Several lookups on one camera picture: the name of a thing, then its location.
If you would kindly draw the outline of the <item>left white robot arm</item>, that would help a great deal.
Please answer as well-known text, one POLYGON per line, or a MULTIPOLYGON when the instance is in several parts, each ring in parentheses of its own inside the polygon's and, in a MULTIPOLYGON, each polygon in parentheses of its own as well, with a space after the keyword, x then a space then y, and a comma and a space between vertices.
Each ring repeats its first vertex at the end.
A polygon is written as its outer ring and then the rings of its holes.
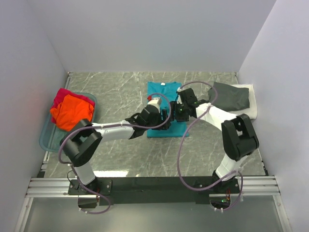
POLYGON ((80 181, 80 190, 85 194, 98 193, 98 178, 90 164, 98 145, 112 140, 135 139, 149 129, 167 130, 172 114, 172 109, 160 110, 147 105, 140 113, 117 123, 95 124, 83 119, 61 140, 59 153, 64 152, 69 158, 80 181))

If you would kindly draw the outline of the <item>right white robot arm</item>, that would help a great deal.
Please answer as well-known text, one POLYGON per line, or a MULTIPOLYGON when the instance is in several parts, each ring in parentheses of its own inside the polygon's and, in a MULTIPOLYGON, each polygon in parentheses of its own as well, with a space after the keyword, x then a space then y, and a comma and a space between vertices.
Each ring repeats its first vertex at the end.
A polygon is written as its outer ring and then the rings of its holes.
POLYGON ((181 106, 185 107, 186 113, 195 118, 187 127, 185 133, 188 133, 199 120, 210 123, 222 132, 225 156, 214 171, 216 178, 212 180, 212 184, 203 188, 188 185, 180 171, 181 147, 178 150, 176 164, 180 181, 188 189, 205 191, 213 188, 214 191, 222 193, 229 187, 228 181, 230 179, 236 175, 241 175, 240 166, 259 147, 259 140, 248 115, 232 114, 213 105, 218 99, 218 91, 214 87, 212 87, 212 90, 215 97, 209 103, 198 101, 191 88, 183 90, 180 87, 177 89, 177 94, 180 97, 181 106))

